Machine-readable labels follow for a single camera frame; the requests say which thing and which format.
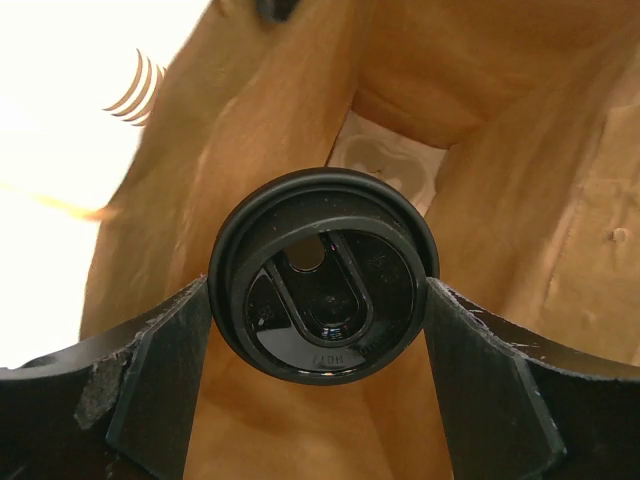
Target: black plastic lid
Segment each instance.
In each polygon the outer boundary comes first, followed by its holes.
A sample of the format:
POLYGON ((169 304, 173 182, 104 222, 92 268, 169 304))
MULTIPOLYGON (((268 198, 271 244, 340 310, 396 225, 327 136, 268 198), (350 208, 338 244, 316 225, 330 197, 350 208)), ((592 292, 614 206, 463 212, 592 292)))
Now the black plastic lid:
POLYGON ((315 168, 246 198, 209 267, 227 343, 269 375, 346 383, 378 371, 422 328, 426 278, 438 276, 426 223, 364 174, 315 168))

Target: brown paper bag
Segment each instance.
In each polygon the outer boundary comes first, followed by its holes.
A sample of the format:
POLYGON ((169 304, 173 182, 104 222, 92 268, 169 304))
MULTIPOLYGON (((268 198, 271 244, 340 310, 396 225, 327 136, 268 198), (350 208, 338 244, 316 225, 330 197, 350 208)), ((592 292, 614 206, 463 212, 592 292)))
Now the brown paper bag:
MULTIPOLYGON (((640 362, 639 13, 631 0, 303 0, 269 25, 251 0, 217 0, 108 207, 83 335, 205 273, 231 209, 323 165, 352 107, 450 148, 426 217, 445 282, 640 362)), ((424 338, 370 378, 319 388, 253 370, 214 329, 185 478, 451 478, 424 338)))

